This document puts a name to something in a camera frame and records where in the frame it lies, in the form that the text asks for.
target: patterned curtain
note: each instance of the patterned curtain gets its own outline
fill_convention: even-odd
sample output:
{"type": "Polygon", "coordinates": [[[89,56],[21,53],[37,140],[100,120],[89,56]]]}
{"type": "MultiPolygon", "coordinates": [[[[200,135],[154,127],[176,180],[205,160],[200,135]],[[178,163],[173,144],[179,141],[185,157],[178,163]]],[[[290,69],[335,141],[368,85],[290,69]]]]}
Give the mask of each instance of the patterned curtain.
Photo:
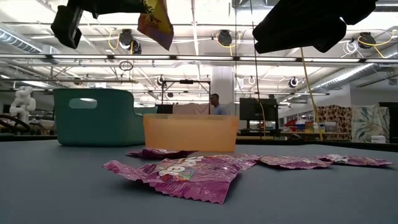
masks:
{"type": "Polygon", "coordinates": [[[326,140],[351,140],[352,112],[350,107],[337,105],[317,106],[319,122],[336,122],[337,132],[341,134],[327,134],[326,140]]]}

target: orange plastic bin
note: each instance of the orange plastic bin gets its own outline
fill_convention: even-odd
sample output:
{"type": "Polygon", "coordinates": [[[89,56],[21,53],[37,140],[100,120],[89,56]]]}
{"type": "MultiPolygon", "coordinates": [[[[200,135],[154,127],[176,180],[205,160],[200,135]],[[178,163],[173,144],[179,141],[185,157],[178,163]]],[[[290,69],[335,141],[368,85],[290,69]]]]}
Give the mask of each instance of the orange plastic bin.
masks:
{"type": "Polygon", "coordinates": [[[233,152],[238,117],[145,114],[144,131],[146,147],[177,151],[233,152]]]}

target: bin handle cutout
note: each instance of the bin handle cutout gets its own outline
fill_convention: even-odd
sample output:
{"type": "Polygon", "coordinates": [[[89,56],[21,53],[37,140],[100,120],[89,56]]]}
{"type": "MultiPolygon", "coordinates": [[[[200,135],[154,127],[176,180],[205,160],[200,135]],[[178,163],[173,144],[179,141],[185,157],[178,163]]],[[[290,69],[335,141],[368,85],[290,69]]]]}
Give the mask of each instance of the bin handle cutout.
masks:
{"type": "Polygon", "coordinates": [[[97,105],[97,100],[92,98],[74,98],[69,101],[72,109],[95,109],[97,105]]]}

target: teal plastic bin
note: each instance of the teal plastic bin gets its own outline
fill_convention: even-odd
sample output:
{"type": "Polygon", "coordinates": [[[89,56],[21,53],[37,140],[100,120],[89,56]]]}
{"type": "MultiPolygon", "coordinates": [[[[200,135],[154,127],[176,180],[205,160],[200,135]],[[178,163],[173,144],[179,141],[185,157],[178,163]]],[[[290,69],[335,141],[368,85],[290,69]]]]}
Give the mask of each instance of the teal plastic bin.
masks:
{"type": "Polygon", "coordinates": [[[54,102],[58,141],[62,145],[145,143],[143,117],[134,113],[134,98],[128,91],[56,89],[54,102]]]}

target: pink candy wrapper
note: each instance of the pink candy wrapper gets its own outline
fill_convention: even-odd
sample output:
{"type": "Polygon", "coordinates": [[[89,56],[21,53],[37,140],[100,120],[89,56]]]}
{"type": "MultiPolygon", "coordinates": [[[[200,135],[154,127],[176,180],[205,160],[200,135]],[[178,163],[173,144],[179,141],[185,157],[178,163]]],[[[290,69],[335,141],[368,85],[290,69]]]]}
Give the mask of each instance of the pink candy wrapper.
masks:
{"type": "Polygon", "coordinates": [[[313,169],[328,167],[331,162],[321,161],[316,158],[291,157],[291,156],[263,156],[260,161],[270,166],[280,166],[288,169],[313,169]]]}
{"type": "Polygon", "coordinates": [[[242,169],[233,159],[208,156],[164,159],[139,169],[109,161],[103,168],[129,180],[142,180],[172,197],[220,204],[224,203],[230,183],[242,169]]]}
{"type": "Polygon", "coordinates": [[[237,163],[242,167],[242,170],[248,170],[252,166],[257,164],[257,161],[260,160],[260,156],[257,155],[215,155],[211,157],[221,158],[223,160],[230,161],[231,163],[237,163]]]}
{"type": "Polygon", "coordinates": [[[322,161],[331,161],[334,164],[348,164],[353,166],[385,166],[393,165],[385,159],[371,159],[363,156],[341,156],[336,154],[330,154],[325,156],[317,156],[317,159],[322,161]]]}
{"type": "Polygon", "coordinates": [[[197,151],[173,151],[166,149],[143,148],[141,150],[129,151],[126,155],[145,159],[179,159],[187,157],[197,151]]]}

